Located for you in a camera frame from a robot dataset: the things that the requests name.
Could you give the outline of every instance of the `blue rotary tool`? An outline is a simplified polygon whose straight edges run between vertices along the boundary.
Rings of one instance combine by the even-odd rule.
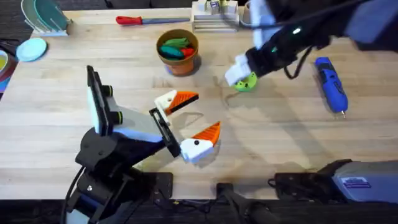
[[[334,113],[341,113],[345,118],[346,110],[348,109],[348,99],[335,68],[327,57],[317,58],[315,66],[318,69],[322,89],[330,109]]]

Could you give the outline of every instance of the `white rack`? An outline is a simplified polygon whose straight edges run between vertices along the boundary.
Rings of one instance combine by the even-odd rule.
[[[214,12],[210,6],[211,2],[199,0],[192,2],[191,23],[194,32],[237,32],[237,26],[232,27],[225,23],[220,10],[224,11],[224,15],[229,22],[239,25],[238,2],[228,1],[226,5],[220,6],[218,12]]]

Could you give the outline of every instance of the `terracotta pot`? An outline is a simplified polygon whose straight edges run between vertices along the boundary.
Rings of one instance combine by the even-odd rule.
[[[161,56],[161,54],[159,53],[159,48],[164,44],[164,42],[170,39],[183,37],[186,37],[189,40],[193,49],[195,50],[191,56],[183,60],[169,60]],[[173,75],[184,76],[192,72],[192,70],[194,69],[193,60],[198,55],[199,44],[197,37],[195,37],[195,35],[193,35],[191,32],[184,29],[169,30],[159,37],[156,43],[156,48],[158,56],[163,61],[163,63],[165,63],[166,67]]]

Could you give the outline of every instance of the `wooden tabletop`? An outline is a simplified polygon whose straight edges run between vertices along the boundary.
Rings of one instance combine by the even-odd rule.
[[[0,102],[0,198],[64,198],[79,165],[75,156],[91,128],[86,65],[112,85],[120,106],[147,113],[170,90],[200,99],[170,117],[177,137],[222,122],[217,152],[200,166],[167,150],[138,164],[174,174],[174,198],[213,198],[218,182],[248,197],[275,198],[267,179],[275,172],[317,170],[337,159],[398,159],[398,55],[360,52],[336,39],[313,52],[296,80],[283,71],[262,77],[250,93],[227,86],[224,73],[252,47],[250,31],[196,34],[201,67],[189,77],[169,75],[155,43],[179,24],[121,27],[116,16],[189,16],[190,9],[66,12],[69,37],[45,38],[48,52],[20,63]],[[346,119],[335,119],[317,85],[312,63],[331,58],[346,94]]]

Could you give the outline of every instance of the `light blue disc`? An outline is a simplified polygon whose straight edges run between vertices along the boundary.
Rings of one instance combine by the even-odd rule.
[[[17,48],[17,58],[22,62],[31,62],[40,58],[47,49],[47,43],[41,38],[32,38]]]

